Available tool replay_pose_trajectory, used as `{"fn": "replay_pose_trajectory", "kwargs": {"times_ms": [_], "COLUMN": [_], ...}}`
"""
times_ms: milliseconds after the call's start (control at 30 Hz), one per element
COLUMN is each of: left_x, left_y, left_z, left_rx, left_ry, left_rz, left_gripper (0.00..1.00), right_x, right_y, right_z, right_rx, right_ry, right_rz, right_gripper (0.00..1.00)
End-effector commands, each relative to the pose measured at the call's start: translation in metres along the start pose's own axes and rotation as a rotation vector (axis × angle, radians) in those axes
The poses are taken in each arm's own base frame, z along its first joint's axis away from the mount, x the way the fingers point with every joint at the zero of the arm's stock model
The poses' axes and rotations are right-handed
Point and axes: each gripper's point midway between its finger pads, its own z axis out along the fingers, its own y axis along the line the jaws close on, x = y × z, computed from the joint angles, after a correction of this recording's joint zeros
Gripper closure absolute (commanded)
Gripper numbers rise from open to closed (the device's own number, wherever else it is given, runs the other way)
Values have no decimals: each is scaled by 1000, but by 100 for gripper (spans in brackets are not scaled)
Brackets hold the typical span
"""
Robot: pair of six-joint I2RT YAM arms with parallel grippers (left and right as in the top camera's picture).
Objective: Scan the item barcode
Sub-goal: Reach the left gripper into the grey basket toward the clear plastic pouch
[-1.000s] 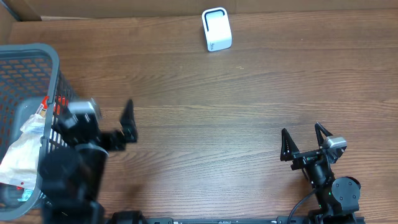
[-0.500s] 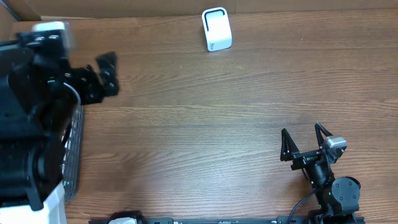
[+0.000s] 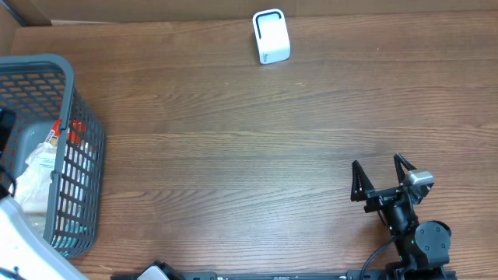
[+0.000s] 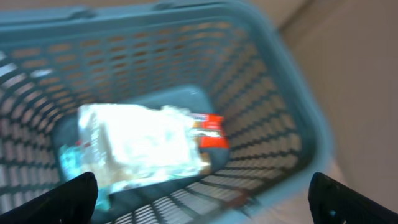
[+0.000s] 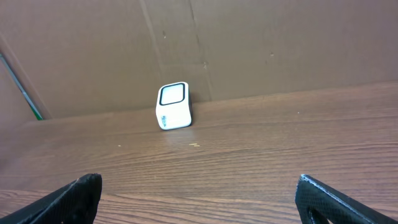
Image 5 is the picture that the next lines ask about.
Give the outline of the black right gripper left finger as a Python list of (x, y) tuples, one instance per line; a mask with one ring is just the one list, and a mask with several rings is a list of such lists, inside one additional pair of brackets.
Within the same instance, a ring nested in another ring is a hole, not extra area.
[(86, 174), (22, 209), (1, 218), (4, 224), (92, 224), (101, 198), (102, 177)]

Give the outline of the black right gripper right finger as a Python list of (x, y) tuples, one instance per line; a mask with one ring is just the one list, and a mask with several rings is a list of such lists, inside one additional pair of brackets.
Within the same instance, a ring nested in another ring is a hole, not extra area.
[(306, 174), (298, 180), (295, 204), (302, 223), (397, 224), (396, 220)]

